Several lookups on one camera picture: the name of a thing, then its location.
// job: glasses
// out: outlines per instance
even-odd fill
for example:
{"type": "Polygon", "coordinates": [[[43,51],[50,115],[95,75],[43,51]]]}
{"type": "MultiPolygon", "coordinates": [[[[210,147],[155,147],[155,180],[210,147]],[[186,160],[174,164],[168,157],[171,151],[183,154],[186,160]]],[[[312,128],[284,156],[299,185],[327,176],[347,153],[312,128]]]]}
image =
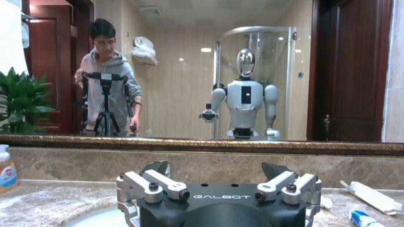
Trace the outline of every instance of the glasses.
{"type": "Polygon", "coordinates": [[[108,40],[108,41],[106,41],[106,40],[96,40],[95,42],[96,42],[100,46],[107,46],[107,45],[112,46],[112,45],[115,44],[115,39],[114,39],[114,40],[108,40]]]}

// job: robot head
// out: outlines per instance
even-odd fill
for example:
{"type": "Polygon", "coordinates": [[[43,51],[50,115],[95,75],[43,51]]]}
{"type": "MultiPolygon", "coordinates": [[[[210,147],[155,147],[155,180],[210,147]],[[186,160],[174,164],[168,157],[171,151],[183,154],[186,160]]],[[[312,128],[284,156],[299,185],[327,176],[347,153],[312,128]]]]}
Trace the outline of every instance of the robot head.
{"type": "Polygon", "coordinates": [[[255,67],[255,54],[246,48],[239,52],[238,56],[238,71],[243,78],[250,78],[252,76],[252,71],[255,67]]]}

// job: shower enclosure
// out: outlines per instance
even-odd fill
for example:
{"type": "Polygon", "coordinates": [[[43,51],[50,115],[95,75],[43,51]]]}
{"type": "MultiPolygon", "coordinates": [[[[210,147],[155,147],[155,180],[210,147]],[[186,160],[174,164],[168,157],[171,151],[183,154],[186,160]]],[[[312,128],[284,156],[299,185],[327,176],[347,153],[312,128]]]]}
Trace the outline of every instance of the shower enclosure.
{"type": "MultiPolygon", "coordinates": [[[[216,41],[214,59],[214,82],[223,83],[227,86],[239,78],[236,70],[239,51],[244,48],[254,51],[256,65],[252,79],[262,83],[264,88],[270,84],[279,88],[274,128],[280,131],[282,140],[287,138],[288,128],[291,42],[292,34],[288,27],[239,27],[226,32],[216,41]]],[[[214,122],[214,138],[228,139],[227,131],[231,129],[230,111],[226,103],[223,103],[219,109],[219,119],[214,122]]],[[[264,138],[266,129],[266,110],[263,106],[256,119],[255,130],[260,134],[256,139],[264,138]]]]}

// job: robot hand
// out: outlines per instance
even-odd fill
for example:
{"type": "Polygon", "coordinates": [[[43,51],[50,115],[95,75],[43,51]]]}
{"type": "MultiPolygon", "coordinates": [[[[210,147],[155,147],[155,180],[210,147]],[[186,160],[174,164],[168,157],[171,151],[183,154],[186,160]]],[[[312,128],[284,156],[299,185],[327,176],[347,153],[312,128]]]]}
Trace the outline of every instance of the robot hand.
{"type": "Polygon", "coordinates": [[[219,117],[219,113],[212,109],[212,104],[207,103],[207,109],[200,113],[199,118],[203,118],[206,122],[212,123],[215,118],[219,117]]]}

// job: potted plant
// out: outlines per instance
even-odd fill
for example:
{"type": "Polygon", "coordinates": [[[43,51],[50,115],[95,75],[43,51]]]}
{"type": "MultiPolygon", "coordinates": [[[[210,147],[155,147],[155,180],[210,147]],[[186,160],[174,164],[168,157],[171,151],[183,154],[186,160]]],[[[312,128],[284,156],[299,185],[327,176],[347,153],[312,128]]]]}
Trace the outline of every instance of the potted plant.
{"type": "Polygon", "coordinates": [[[0,132],[2,133],[39,133],[43,129],[38,126],[42,117],[51,108],[47,100],[48,83],[43,76],[20,75],[11,68],[7,75],[0,72],[0,132]]]}

